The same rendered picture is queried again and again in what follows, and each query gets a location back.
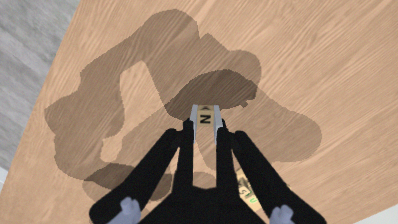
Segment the tan flat mat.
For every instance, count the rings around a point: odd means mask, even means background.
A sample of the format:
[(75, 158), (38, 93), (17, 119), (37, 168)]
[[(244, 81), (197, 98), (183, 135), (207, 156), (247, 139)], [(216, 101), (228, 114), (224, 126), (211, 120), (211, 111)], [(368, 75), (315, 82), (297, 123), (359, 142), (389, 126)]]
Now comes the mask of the tan flat mat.
[[(241, 167), (240, 167), (238, 170), (236, 170), (235, 173), (237, 174), (238, 179), (243, 178), (243, 179), (248, 183), (247, 178), (246, 178), (246, 176), (244, 175), (244, 173), (243, 173)], [(250, 187), (249, 183), (248, 183), (248, 186)], [(289, 186), (288, 184), (287, 184), (287, 186), (291, 189), (291, 186)], [(241, 198), (242, 198), (254, 211), (257, 211), (258, 209), (261, 208), (261, 205), (260, 205), (259, 201), (258, 201), (257, 203), (255, 203), (255, 204), (251, 205), (251, 204), (249, 204), (249, 203), (245, 200), (244, 196), (241, 197)]]

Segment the cream letter block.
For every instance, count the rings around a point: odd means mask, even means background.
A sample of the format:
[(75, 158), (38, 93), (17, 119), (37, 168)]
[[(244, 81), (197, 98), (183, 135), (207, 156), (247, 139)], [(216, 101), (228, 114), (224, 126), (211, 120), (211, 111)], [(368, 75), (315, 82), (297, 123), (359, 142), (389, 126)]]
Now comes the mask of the cream letter block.
[(197, 126), (214, 125), (214, 106), (211, 105), (198, 105), (197, 108)]
[(249, 189), (250, 189), (250, 193), (248, 193), (248, 194), (246, 194), (244, 196), (245, 196), (245, 200), (247, 202), (249, 202), (251, 205), (253, 205), (253, 204), (257, 203), (258, 200), (257, 200), (254, 192), (252, 191), (251, 187), (249, 187)]
[(240, 196), (241, 197), (243, 197), (244, 195), (250, 193), (250, 189), (249, 189), (248, 183), (243, 178), (238, 179), (238, 182), (239, 182)]

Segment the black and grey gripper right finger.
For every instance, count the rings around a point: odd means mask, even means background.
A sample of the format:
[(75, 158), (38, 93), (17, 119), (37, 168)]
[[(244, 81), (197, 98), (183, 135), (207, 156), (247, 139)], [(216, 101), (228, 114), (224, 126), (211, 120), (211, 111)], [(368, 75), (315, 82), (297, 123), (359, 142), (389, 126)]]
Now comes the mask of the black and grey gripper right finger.
[(246, 224), (232, 151), (269, 224), (327, 224), (320, 213), (287, 186), (244, 131), (229, 132), (219, 105), (214, 105), (213, 129), (219, 224)]

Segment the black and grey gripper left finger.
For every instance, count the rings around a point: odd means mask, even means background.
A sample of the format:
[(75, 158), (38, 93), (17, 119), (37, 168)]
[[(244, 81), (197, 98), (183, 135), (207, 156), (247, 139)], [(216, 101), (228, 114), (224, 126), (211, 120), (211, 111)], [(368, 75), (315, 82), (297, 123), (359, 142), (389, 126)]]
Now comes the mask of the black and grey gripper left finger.
[(191, 224), (197, 108), (192, 106), (183, 130), (167, 129), (127, 178), (92, 205), (89, 217), (93, 224), (137, 224), (178, 147), (165, 224)]

